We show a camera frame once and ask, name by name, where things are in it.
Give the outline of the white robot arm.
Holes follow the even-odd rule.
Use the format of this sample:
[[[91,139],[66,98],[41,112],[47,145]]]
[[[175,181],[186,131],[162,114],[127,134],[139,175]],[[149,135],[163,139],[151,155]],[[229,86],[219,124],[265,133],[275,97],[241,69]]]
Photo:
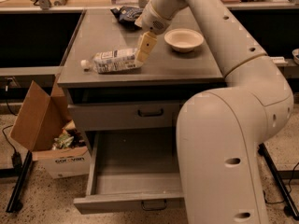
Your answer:
[[[150,0],[137,59],[188,7],[226,82],[180,109],[177,153],[189,224],[268,224],[257,147],[293,109],[292,90],[272,59],[221,0]]]

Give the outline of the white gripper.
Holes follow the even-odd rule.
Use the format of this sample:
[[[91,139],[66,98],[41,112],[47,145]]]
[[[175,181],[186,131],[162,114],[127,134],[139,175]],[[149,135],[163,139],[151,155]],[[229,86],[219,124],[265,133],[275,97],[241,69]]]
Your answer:
[[[157,44],[157,35],[162,34],[172,20],[172,8],[164,0],[150,0],[144,7],[135,25],[146,33],[137,42],[135,62],[144,63]]]

